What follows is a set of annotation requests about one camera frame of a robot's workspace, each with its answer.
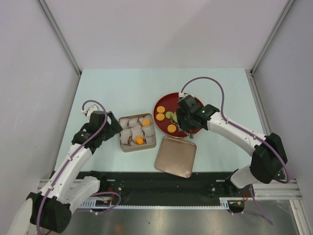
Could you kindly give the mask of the metal serving tongs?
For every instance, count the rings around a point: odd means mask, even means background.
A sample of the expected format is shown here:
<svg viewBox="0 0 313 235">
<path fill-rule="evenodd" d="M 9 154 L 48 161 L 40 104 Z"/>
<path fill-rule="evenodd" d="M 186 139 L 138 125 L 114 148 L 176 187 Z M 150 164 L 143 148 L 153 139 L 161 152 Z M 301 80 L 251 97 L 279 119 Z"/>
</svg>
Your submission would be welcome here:
<svg viewBox="0 0 313 235">
<path fill-rule="evenodd" d="M 186 132 L 186 131 L 182 130 L 178 123 L 174 124 L 174 125 L 178 128 L 178 131 L 183 132 L 188 138 L 190 138 L 190 139 L 194 138 L 194 133 L 190 133 L 190 132 Z"/>
</svg>

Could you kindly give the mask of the orange fish-shaped cookie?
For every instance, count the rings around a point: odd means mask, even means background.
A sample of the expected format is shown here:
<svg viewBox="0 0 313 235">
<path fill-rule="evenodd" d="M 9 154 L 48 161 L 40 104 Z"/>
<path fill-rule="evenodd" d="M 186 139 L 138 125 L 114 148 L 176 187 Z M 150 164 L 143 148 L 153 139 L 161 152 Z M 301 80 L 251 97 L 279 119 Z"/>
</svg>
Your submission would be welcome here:
<svg viewBox="0 0 313 235">
<path fill-rule="evenodd" d="M 141 136 L 137 136 L 136 139 L 135 139 L 135 142 L 138 145 L 142 145 L 142 144 L 144 144 L 144 139 Z"/>
</svg>

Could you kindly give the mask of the green sandwich cookie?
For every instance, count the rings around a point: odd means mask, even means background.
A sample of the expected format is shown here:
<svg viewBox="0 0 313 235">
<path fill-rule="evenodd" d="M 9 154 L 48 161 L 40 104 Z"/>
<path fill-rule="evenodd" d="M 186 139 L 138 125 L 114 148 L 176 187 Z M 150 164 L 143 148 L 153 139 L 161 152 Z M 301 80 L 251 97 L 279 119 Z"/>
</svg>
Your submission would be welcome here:
<svg viewBox="0 0 313 235">
<path fill-rule="evenodd" d="M 166 117 L 167 119 L 170 119 L 172 115 L 173 115 L 172 112 L 166 112 L 166 113 L 165 113 L 165 117 Z"/>
<path fill-rule="evenodd" d="M 171 120 L 172 123 L 177 124 L 177 122 L 174 120 L 173 117 L 171 117 L 170 120 Z"/>
</svg>

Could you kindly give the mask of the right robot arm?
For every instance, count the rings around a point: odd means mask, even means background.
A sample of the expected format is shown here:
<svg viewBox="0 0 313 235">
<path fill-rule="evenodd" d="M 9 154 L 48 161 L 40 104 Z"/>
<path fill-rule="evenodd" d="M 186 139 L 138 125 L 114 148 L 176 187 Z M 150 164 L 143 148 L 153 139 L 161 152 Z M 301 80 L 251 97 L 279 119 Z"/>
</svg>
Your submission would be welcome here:
<svg viewBox="0 0 313 235">
<path fill-rule="evenodd" d="M 234 188 L 261 182 L 269 184 L 288 162 L 281 138 L 276 133 L 265 135 L 247 130 L 227 119 L 222 111 L 212 105 L 202 106 L 190 94 L 179 93 L 176 110 L 179 128 L 187 133 L 204 129 L 223 136 L 243 149 L 251 163 L 235 170 L 227 183 Z"/>
</svg>

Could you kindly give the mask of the orange biscuit cookie bottom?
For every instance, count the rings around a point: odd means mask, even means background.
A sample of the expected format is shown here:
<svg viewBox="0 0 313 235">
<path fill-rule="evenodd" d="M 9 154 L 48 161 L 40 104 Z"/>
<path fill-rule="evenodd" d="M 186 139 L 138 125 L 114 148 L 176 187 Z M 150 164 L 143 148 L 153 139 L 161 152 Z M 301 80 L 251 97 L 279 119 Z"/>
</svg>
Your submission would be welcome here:
<svg viewBox="0 0 313 235">
<path fill-rule="evenodd" d="M 170 125 L 168 125 L 168 127 L 167 127 L 167 131 L 168 131 L 169 133 L 174 133 L 174 132 L 176 131 L 176 129 L 177 129 L 177 127 L 176 127 L 174 124 L 170 124 Z"/>
</svg>

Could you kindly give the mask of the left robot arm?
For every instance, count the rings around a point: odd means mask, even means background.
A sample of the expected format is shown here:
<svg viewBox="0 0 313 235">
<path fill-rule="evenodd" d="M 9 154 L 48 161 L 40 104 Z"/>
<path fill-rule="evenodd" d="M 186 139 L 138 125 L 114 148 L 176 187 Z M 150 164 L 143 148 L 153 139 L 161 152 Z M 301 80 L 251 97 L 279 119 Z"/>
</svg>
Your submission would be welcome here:
<svg viewBox="0 0 313 235">
<path fill-rule="evenodd" d="M 74 188 L 71 184 L 96 149 L 121 131 L 112 112 L 91 112 L 89 121 L 74 135 L 66 158 L 47 184 L 38 193 L 29 193 L 33 203 L 31 224 L 56 233 L 66 229 L 72 214 L 99 191 L 104 175 L 91 172 Z"/>
</svg>

